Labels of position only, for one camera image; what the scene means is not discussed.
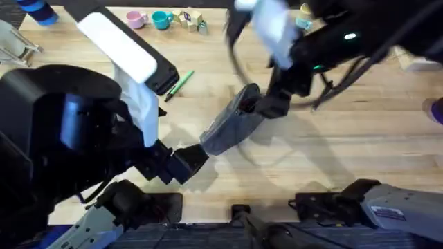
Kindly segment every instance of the wooden block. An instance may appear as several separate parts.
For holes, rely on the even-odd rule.
[[[182,28],[188,27],[188,21],[186,21],[185,17],[183,15],[179,16],[180,24]]]
[[[174,17],[174,21],[180,22],[180,15],[183,13],[181,10],[174,10],[172,11],[172,16]]]
[[[195,25],[194,23],[187,21],[188,22],[188,31],[189,32],[196,32],[197,31],[197,25]]]
[[[193,11],[191,15],[191,22],[196,26],[198,26],[202,21],[203,21],[203,15],[198,11]]]
[[[191,15],[189,15],[188,12],[183,11],[183,16],[185,17],[186,21],[191,21]]]
[[[199,33],[202,35],[208,34],[208,24],[205,21],[201,21],[199,24]]]

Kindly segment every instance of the purple object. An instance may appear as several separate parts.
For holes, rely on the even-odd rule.
[[[190,21],[191,20],[191,15],[189,15],[188,13],[183,11],[183,16],[185,17],[186,20]]]
[[[431,112],[435,120],[443,125],[443,98],[435,101],[432,104]]]

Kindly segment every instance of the black cable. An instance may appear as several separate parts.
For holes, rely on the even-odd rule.
[[[155,243],[155,245],[152,247],[152,249],[157,249],[157,248],[158,248],[158,246],[160,245],[160,243],[162,242],[162,240],[165,238],[165,235],[166,235],[166,233],[167,233],[168,231],[169,231],[169,230],[166,230],[166,231],[161,235],[160,239]]]
[[[333,244],[333,245],[335,245],[335,246],[338,246],[338,247],[341,247],[341,248],[344,248],[344,249],[353,249],[353,248],[350,247],[350,246],[343,245],[342,243],[335,242],[335,241],[333,241],[333,240],[331,240],[331,239],[328,239],[328,238],[325,238],[325,237],[323,237],[323,236],[320,236],[320,235],[314,234],[313,232],[306,231],[306,230],[304,230],[304,229],[302,229],[302,228],[299,228],[299,227],[297,227],[297,226],[294,226],[294,225],[292,225],[292,224],[290,224],[290,223],[285,223],[285,225],[287,225],[287,226],[289,226],[289,227],[291,227],[291,228],[293,228],[293,229],[295,229],[295,230],[297,230],[297,231],[299,231],[299,232],[302,232],[302,233],[308,234],[309,236],[312,236],[312,237],[314,237],[314,238],[316,238],[316,239],[319,239],[319,240],[321,240],[321,241],[326,241],[326,242],[328,242],[328,243],[331,243],[331,244]]]
[[[381,47],[367,60],[367,62],[356,70],[355,73],[343,80],[341,84],[335,87],[335,91],[323,96],[320,103],[331,100],[338,94],[342,93],[348,87],[352,86],[373,64],[378,62],[386,51],[399,42],[405,35],[407,35],[413,28],[419,25],[427,16],[433,14],[443,6],[443,1],[434,1],[421,9],[413,18],[409,19],[397,32],[395,32]]]
[[[240,77],[243,85],[247,86],[251,83],[250,79],[246,76],[246,74],[244,73],[244,71],[242,70],[242,67],[240,66],[240,63],[238,62],[237,56],[235,55],[234,52],[234,47],[233,44],[228,46],[228,54],[229,54],[229,59],[231,61],[231,63],[234,66],[235,69],[235,73]]]
[[[397,32],[395,32],[380,48],[369,58],[366,63],[355,71],[357,63],[350,68],[350,71],[355,71],[355,73],[348,74],[341,80],[340,84],[334,87],[334,91],[326,95],[321,95],[315,100],[307,102],[292,103],[291,106],[297,109],[305,109],[315,105],[322,104],[332,98],[336,97],[338,94],[342,93],[344,90],[353,85],[373,64],[378,62],[385,54],[386,51],[399,42],[405,35],[407,35],[413,28],[420,24],[427,16],[433,14],[435,11],[439,10],[443,6],[443,1],[434,1],[428,4],[425,8],[421,9],[412,19],[409,19]],[[240,76],[244,84],[248,84],[249,81],[241,68],[233,51],[233,43],[229,46],[229,55],[231,61],[234,64],[234,68],[237,74]],[[363,58],[358,59],[356,62],[360,63]]]

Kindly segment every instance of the green pen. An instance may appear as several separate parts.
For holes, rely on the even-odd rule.
[[[194,70],[191,70],[185,74],[178,82],[175,84],[174,87],[169,91],[169,93],[166,95],[165,102],[168,102],[175,93],[188,81],[189,77],[194,73]]]

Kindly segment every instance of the wooden tabletop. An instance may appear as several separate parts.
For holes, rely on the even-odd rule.
[[[149,15],[157,8],[109,8],[124,19],[129,10]],[[33,57],[33,66],[70,64],[112,76],[111,62],[82,33],[60,7],[57,24],[41,27],[29,16],[21,33],[45,52]],[[159,138],[179,148],[199,141],[201,132],[242,88],[233,72],[224,42],[226,10],[200,9],[209,36],[189,33],[178,24],[166,31],[152,25],[137,30],[149,44],[184,74],[195,74],[180,94],[167,104],[159,120]],[[247,28],[237,54],[248,76],[265,91],[269,54]],[[349,64],[328,73],[339,80]],[[11,66],[1,66],[0,73]],[[358,178],[414,190],[443,192],[443,126],[424,111],[443,97],[443,73],[406,73],[390,56],[375,65],[354,86],[324,104],[319,111],[290,111],[285,118],[265,121],[239,147],[212,157],[185,185],[159,179],[146,181],[135,169],[128,178],[146,192],[181,192],[183,222],[224,222],[230,206],[247,203],[266,220],[293,221],[296,213],[287,201],[296,192],[339,191]],[[320,93],[316,77],[313,96]],[[300,101],[294,97],[293,102]],[[76,198],[60,203],[51,223],[74,223],[84,213]]]

